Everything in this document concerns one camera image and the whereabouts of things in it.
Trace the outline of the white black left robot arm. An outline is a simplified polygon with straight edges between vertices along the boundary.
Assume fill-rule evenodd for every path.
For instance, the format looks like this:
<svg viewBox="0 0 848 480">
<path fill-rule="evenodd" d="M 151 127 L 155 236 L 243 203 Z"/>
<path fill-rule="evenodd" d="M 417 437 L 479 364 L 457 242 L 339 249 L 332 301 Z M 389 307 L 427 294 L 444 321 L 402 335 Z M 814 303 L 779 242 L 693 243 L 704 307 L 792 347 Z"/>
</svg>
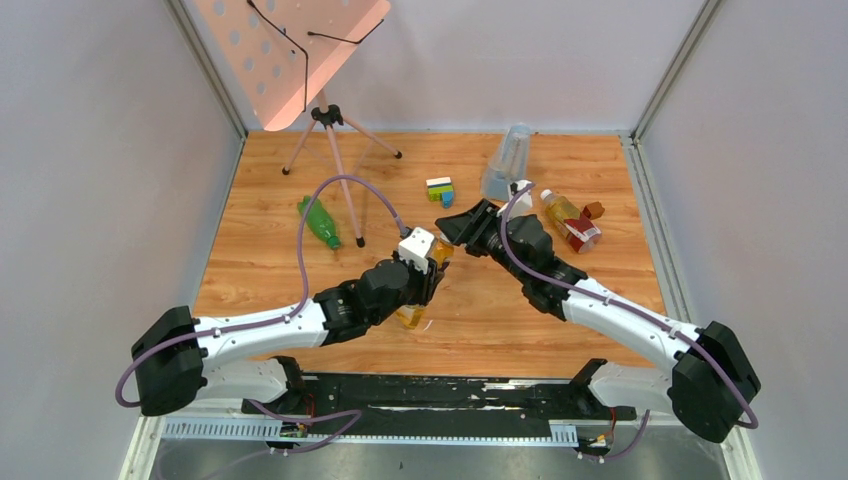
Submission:
<svg viewBox="0 0 848 480">
<path fill-rule="evenodd" d="M 135 342 L 131 356 L 145 416 L 176 412 L 196 400 L 243 398 L 298 411 L 306 386 L 281 361 L 251 364 L 277 350 L 318 348 L 359 338 L 403 307 L 425 306 L 449 266 L 429 258 L 385 259 L 302 305 L 230 317 L 195 317 L 172 307 Z"/>
</svg>

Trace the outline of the yellow blue milk tea bottle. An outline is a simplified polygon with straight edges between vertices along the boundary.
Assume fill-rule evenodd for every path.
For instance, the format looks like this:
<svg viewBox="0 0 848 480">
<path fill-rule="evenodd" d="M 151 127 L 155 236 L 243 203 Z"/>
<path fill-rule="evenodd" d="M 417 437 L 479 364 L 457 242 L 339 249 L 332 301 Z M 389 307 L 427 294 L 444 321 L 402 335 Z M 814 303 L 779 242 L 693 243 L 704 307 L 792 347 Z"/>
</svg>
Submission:
<svg viewBox="0 0 848 480">
<path fill-rule="evenodd" d="M 450 243 L 442 237 L 436 240 L 435 246 L 429 252 L 429 269 L 425 276 L 423 292 L 416 298 L 415 304 L 405 305 L 395 312 L 395 316 L 405 328 L 414 330 L 419 326 L 438 284 L 445 276 L 453 253 L 454 247 Z"/>
</svg>

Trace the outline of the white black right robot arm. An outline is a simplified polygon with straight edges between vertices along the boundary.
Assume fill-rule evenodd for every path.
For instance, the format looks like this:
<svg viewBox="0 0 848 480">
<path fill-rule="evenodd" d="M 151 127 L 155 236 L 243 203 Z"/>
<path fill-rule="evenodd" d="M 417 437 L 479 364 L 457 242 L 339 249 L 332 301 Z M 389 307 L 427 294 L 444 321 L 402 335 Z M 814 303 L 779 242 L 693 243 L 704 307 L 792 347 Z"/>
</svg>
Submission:
<svg viewBox="0 0 848 480">
<path fill-rule="evenodd" d="M 735 427 L 755 429 L 751 407 L 761 382 L 736 334 L 712 321 L 705 327 L 656 313 L 611 291 L 556 255 L 536 215 L 503 220 L 482 200 L 436 220 L 443 237 L 475 257 L 490 257 L 522 285 L 531 306 L 589 328 L 627 347 L 650 367 L 603 360 L 571 390 L 584 417 L 608 407 L 673 415 L 704 440 L 721 443 Z"/>
</svg>

